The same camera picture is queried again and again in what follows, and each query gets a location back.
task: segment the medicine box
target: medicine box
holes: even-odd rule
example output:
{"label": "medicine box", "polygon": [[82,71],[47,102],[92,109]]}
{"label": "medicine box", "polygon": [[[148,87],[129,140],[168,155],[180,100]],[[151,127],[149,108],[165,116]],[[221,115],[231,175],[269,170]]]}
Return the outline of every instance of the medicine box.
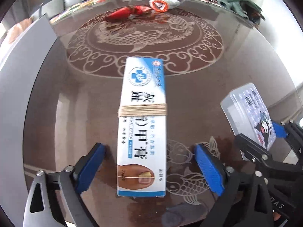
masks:
{"label": "medicine box", "polygon": [[[120,106],[163,103],[162,60],[128,57]],[[119,117],[117,147],[118,195],[164,197],[166,116]]]}

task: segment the box logo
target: box logo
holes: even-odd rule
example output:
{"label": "box logo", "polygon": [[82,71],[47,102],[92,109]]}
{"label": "box logo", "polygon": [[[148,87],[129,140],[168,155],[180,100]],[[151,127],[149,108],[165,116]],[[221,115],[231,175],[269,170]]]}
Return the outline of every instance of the box logo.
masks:
{"label": "box logo", "polygon": [[135,67],[128,75],[128,80],[132,85],[143,86],[151,81],[151,73],[145,67]]}
{"label": "box logo", "polygon": [[154,66],[161,66],[161,62],[158,61],[158,60],[154,60],[154,61],[152,62],[152,64],[153,64]]}

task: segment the cartoon character sticker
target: cartoon character sticker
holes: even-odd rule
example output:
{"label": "cartoon character sticker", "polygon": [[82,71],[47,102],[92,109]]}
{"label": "cartoon character sticker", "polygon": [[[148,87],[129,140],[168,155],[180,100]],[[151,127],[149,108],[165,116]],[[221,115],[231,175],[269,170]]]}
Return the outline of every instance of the cartoon character sticker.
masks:
{"label": "cartoon character sticker", "polygon": [[269,136],[272,134],[272,123],[270,119],[266,117],[266,114],[262,111],[260,111],[260,122],[255,126],[255,129],[261,132],[264,139],[265,148],[267,148]]}
{"label": "cartoon character sticker", "polygon": [[256,135],[256,138],[254,139],[252,137],[252,139],[259,143],[263,148],[269,150],[276,139],[276,133],[275,129],[272,127],[266,105],[256,87],[253,84],[248,84],[247,89],[239,92],[238,96],[239,102]]}

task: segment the wall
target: wall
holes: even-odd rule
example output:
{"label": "wall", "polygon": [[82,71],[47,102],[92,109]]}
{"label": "wall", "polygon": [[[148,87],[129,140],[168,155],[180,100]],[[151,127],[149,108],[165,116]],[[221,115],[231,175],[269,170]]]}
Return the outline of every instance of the wall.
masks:
{"label": "wall", "polygon": [[303,32],[282,0],[264,0],[261,9],[266,20],[261,21],[259,31],[275,49],[298,87],[303,83],[303,60],[300,54]]}

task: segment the blue gripper pad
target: blue gripper pad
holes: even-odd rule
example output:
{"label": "blue gripper pad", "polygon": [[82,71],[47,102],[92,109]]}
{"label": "blue gripper pad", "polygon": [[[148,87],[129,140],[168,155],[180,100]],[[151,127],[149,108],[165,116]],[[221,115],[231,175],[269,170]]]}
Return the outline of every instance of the blue gripper pad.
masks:
{"label": "blue gripper pad", "polygon": [[221,196],[224,191],[224,175],[216,166],[216,159],[202,144],[194,147],[195,159],[212,192]]}
{"label": "blue gripper pad", "polygon": [[76,192],[78,194],[81,194],[82,192],[88,190],[99,166],[104,159],[104,155],[105,146],[101,143],[98,143],[98,148],[95,150],[93,155],[90,157],[78,175],[78,184],[76,186]]}
{"label": "blue gripper pad", "polygon": [[272,126],[275,129],[276,137],[284,139],[287,137],[287,132],[282,125],[272,122]]}

